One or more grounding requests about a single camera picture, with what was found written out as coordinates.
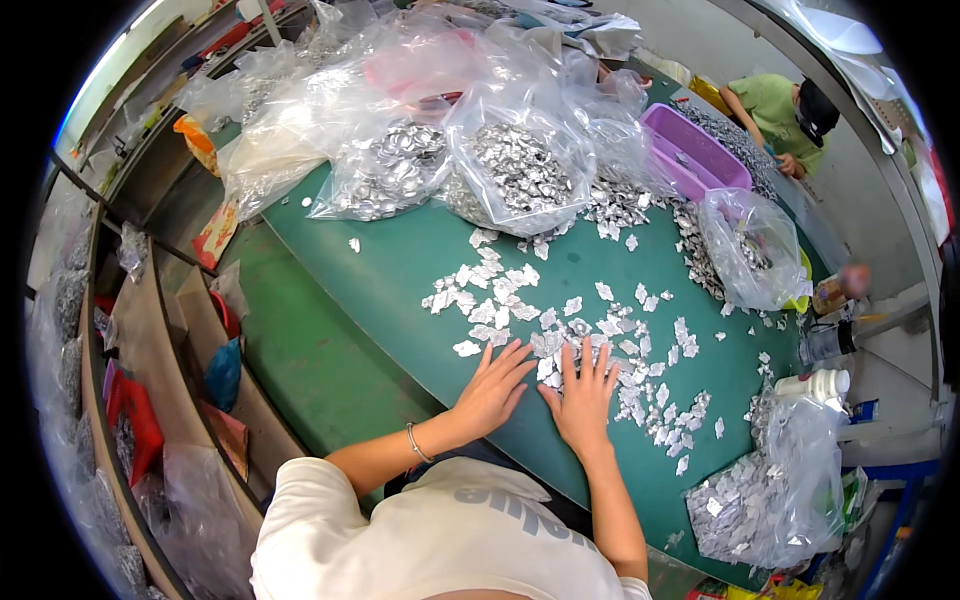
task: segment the person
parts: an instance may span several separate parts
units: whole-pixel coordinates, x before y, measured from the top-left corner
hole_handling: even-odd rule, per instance
[[[514,340],[492,360],[487,344],[456,405],[433,419],[284,464],[251,557],[258,600],[649,600],[646,542],[607,437],[618,367],[606,373],[606,345],[579,376],[564,345],[563,400],[538,386],[586,472],[593,541],[543,506],[550,496],[528,475],[466,456],[430,464],[369,520],[360,512],[357,498],[506,422],[537,365],[524,360],[531,348]]]
[[[816,173],[840,111],[814,82],[756,75],[724,85],[720,97],[757,146],[770,144],[781,173],[798,180]]]

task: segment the green workbench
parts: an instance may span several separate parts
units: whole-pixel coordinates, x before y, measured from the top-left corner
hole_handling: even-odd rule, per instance
[[[632,65],[655,77],[650,102],[668,102],[679,87],[645,65]],[[222,146],[231,137],[221,132],[214,139]],[[391,356],[413,379],[443,405],[450,407],[471,377],[478,356],[461,358],[454,344],[471,339],[473,327],[456,305],[441,315],[421,308],[421,299],[434,293],[433,281],[455,273],[461,264],[479,264],[480,256],[468,243],[474,226],[442,207],[430,204],[385,221],[314,221],[305,219],[308,208],[300,199],[313,198],[329,174],[324,164],[309,174],[293,191],[290,202],[275,203],[263,217],[294,257],[312,275],[343,310],[371,339]],[[683,492],[716,470],[750,451],[749,423],[743,420],[750,397],[757,393],[761,378],[757,356],[766,351],[777,376],[804,370],[797,357],[799,332],[789,319],[786,331],[764,327],[756,312],[746,315],[734,310],[728,318],[720,315],[722,302],[711,298],[687,277],[683,255],[674,244],[680,235],[672,222],[672,213],[652,207],[647,211],[650,224],[621,232],[620,242],[601,240],[594,224],[580,221],[570,232],[550,243],[550,257],[541,261],[530,251],[521,253],[516,239],[507,235],[491,245],[502,256],[506,269],[519,269],[530,263],[540,273],[538,287],[523,287],[521,299],[546,310],[555,307],[563,314],[566,300],[583,297],[581,317],[591,324],[606,316],[607,303],[601,300],[594,282],[604,281],[615,299],[634,307],[632,317],[647,321],[653,340],[648,362],[666,362],[666,353],[675,343],[673,323],[685,317],[691,334],[697,335],[700,353],[681,357],[656,385],[665,382],[670,390],[667,403],[676,402],[680,412],[688,410],[702,390],[712,394],[704,426],[693,432],[695,447],[689,451],[686,473],[675,475],[677,458],[669,458],[665,448],[654,446],[652,439],[631,420],[613,421],[617,411],[614,394],[609,427],[617,458],[637,508],[648,543],[664,548],[671,534],[684,532],[681,541],[666,549],[670,556],[707,574],[742,588],[759,589],[768,572],[750,567],[705,559],[697,552],[689,528]],[[627,251],[624,240],[633,233],[639,242],[636,251]],[[350,249],[348,241],[359,238],[360,253]],[[802,239],[804,250],[819,263]],[[636,304],[634,290],[643,282],[651,293],[669,290],[674,298],[660,301],[653,313],[643,312]],[[492,297],[492,289],[472,285],[468,291],[479,301]],[[779,316],[769,315],[773,320]],[[511,318],[508,327],[515,337],[529,340],[532,331],[540,331],[538,320],[522,322]],[[756,336],[747,334],[753,327]],[[713,334],[727,333],[723,342]],[[615,342],[625,339],[616,336]],[[527,379],[529,389],[505,425],[489,439],[503,451],[530,469],[556,490],[578,504],[588,507],[587,480],[576,457],[557,434],[549,411],[536,392],[534,374]],[[713,424],[722,417],[726,424],[723,439],[714,437]]]

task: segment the shelf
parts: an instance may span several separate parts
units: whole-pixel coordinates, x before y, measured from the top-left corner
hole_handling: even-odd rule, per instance
[[[228,480],[240,515],[255,539],[263,524],[263,515],[190,394],[163,304],[151,243],[143,277],[138,284],[127,277],[113,308],[120,364],[132,374],[134,381],[147,389],[166,444],[192,444],[219,451],[225,468],[230,471]]]
[[[99,205],[93,216],[93,223],[99,224],[103,216],[103,207]],[[99,227],[93,229],[93,239],[90,241],[90,255],[87,265],[92,266],[95,260]],[[93,440],[94,462],[107,476],[107,482],[113,492],[120,517],[127,528],[133,545],[140,551],[147,572],[154,585],[170,600],[192,600],[186,585],[177,575],[173,566],[167,560],[154,535],[150,531],[146,519],[140,513],[139,507],[133,498],[127,478],[120,466],[120,461],[113,445],[113,434],[107,426],[106,406],[101,398],[99,383],[93,373],[93,356],[95,355],[96,332],[93,328],[93,286],[87,285],[84,294],[84,303],[80,314],[80,334],[83,336],[83,354],[81,363],[81,398],[84,410],[90,418],[90,430]]]
[[[199,268],[191,269],[177,292],[177,301],[186,321],[187,345],[196,356],[201,371],[205,371],[217,348],[226,344],[228,337],[217,318]],[[257,499],[263,500],[274,488],[280,466],[307,454],[274,411],[245,364],[240,367],[240,388],[230,415],[247,425],[250,432],[248,484]]]

